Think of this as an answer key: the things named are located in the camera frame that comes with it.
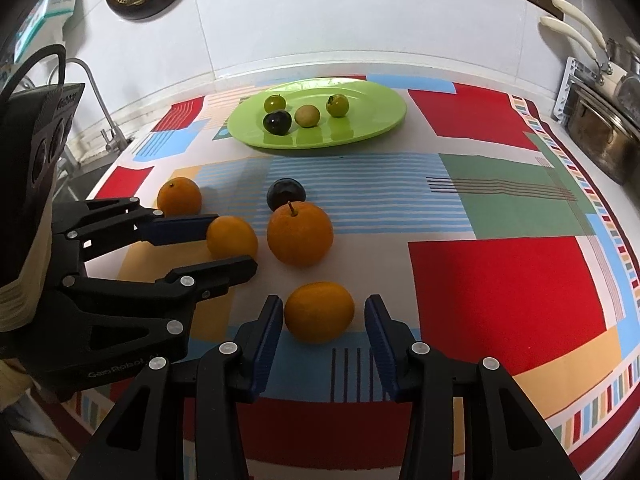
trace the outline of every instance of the tablecloth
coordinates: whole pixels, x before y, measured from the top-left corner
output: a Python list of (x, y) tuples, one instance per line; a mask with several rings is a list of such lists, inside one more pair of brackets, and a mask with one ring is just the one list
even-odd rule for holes
[[(331, 280), (354, 297), (356, 317), (337, 340), (307, 346), (285, 330), (267, 390), (239, 406), (251, 475), (398, 477), (410, 407), (382, 391), (364, 332), (370, 294), (381, 294), (392, 317), (449, 357), (497, 358), (584, 472), (640, 404), (638, 260), (614, 211), (533, 102), (429, 78), (359, 77), (404, 98), (401, 126), (323, 150), (256, 150), (230, 136), (226, 119), (263, 88), (220, 92), (175, 104), (95, 193), (136, 195), (152, 206), (168, 178), (187, 176), (202, 190), (203, 212), (238, 215), (255, 229), (257, 275), (198, 304), (188, 358), (255, 319), (268, 294), (286, 300), (303, 283)], [(284, 266), (266, 244), (266, 191), (281, 177), (299, 180), (334, 225), (334, 246), (311, 269)], [(152, 281), (209, 259), (204, 242), (141, 242), (88, 270)], [(91, 432), (125, 387), (81, 392), (65, 407)], [(455, 415), (457, 479), (462, 402)]]

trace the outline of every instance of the green fruit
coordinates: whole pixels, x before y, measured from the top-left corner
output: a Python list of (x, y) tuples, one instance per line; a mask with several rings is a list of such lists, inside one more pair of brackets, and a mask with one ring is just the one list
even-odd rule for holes
[(326, 102), (326, 111), (331, 117), (344, 117), (349, 111), (349, 100), (342, 94), (332, 95)]
[(287, 107), (287, 102), (281, 95), (270, 95), (264, 101), (264, 111), (270, 114), (276, 110), (284, 110)]
[(320, 120), (320, 110), (313, 105), (302, 105), (296, 110), (294, 118), (303, 128), (313, 128)]

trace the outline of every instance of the orange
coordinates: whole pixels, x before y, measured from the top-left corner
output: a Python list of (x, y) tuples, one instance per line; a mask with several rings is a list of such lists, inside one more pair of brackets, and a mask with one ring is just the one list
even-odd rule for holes
[(255, 260), (258, 237), (239, 216), (219, 216), (207, 228), (207, 247), (214, 260), (246, 254)]
[(355, 312), (349, 291), (338, 283), (307, 283), (284, 306), (289, 331), (304, 343), (326, 343), (350, 325)]
[(309, 267), (328, 253), (334, 243), (334, 228), (318, 206), (310, 202), (289, 202), (271, 215), (267, 243), (283, 264)]
[(201, 207), (198, 184), (185, 176), (168, 180), (158, 191), (158, 209), (164, 216), (197, 215)]

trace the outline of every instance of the pan handle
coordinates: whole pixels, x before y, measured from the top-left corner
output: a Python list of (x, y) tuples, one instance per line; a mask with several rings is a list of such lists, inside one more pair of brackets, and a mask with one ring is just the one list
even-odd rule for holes
[(598, 56), (596, 56), (596, 51), (593, 49), (593, 45), (571, 25), (561, 22), (557, 18), (552, 18), (551, 16), (541, 16), (540, 23), (551, 30), (564, 34), (577, 41), (578, 44), (580, 44), (580, 46), (587, 52), (589, 57), (598, 63)]
[(556, 8), (562, 10), (562, 12), (564, 12), (567, 16), (575, 18), (585, 27), (587, 27), (594, 40), (596, 40), (598, 46), (605, 52), (607, 51), (607, 42), (604, 40), (602, 32), (598, 27), (595, 26), (595, 24), (584, 12), (582, 12), (580, 9), (578, 9), (578, 7), (575, 7), (566, 0), (551, 0), (551, 3), (553, 3)]
[(640, 44), (636, 40), (634, 40), (630, 36), (627, 36), (626, 44), (628, 44), (629, 48), (631, 49), (631, 52), (636, 54), (636, 56), (640, 57)]

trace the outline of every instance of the blue gripper pad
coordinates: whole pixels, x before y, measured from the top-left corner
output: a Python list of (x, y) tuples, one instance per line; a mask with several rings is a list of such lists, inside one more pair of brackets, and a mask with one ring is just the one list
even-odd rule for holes
[(196, 242), (207, 237), (207, 228), (218, 215), (174, 216), (155, 218), (151, 222), (141, 222), (137, 228), (140, 239), (152, 245), (181, 244)]
[(283, 320), (282, 300), (270, 295), (258, 319), (244, 323), (238, 329), (234, 341), (242, 348), (240, 374), (245, 379), (242, 389), (250, 402), (267, 387)]
[(407, 325), (391, 319), (377, 294), (369, 296), (365, 302), (364, 324), (382, 387), (392, 400), (401, 402), (409, 386), (402, 384), (410, 371), (407, 351), (415, 338)]

